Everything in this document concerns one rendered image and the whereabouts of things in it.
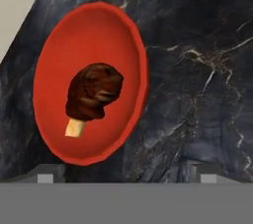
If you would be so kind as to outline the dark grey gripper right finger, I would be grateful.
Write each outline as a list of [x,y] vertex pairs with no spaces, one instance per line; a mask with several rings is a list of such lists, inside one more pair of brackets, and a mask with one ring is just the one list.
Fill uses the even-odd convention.
[[229,176],[215,164],[194,164],[191,168],[191,182],[196,184],[244,184],[235,176]]

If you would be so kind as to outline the brown steak with bone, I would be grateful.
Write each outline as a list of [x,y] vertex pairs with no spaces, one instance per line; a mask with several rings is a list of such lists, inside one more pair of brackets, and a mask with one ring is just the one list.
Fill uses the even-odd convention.
[[93,63],[80,70],[68,89],[65,135],[80,137],[87,121],[104,118],[104,107],[119,98],[123,81],[124,76],[106,63]]

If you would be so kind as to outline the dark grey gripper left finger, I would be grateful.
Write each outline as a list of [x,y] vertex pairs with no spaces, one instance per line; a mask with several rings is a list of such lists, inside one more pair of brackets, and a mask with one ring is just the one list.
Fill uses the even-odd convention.
[[40,164],[28,173],[8,180],[8,183],[60,184],[65,182],[64,173],[62,164]]

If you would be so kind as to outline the red plate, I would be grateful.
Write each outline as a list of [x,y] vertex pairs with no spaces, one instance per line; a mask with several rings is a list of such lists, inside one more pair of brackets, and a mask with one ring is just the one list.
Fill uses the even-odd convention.
[[[121,95],[105,107],[104,118],[85,124],[81,136],[67,137],[70,81],[96,62],[123,74]],[[106,160],[125,144],[141,118],[148,86],[148,59],[135,22],[119,7],[104,2],[75,8],[50,32],[36,67],[33,107],[43,142],[68,164],[89,166]]]

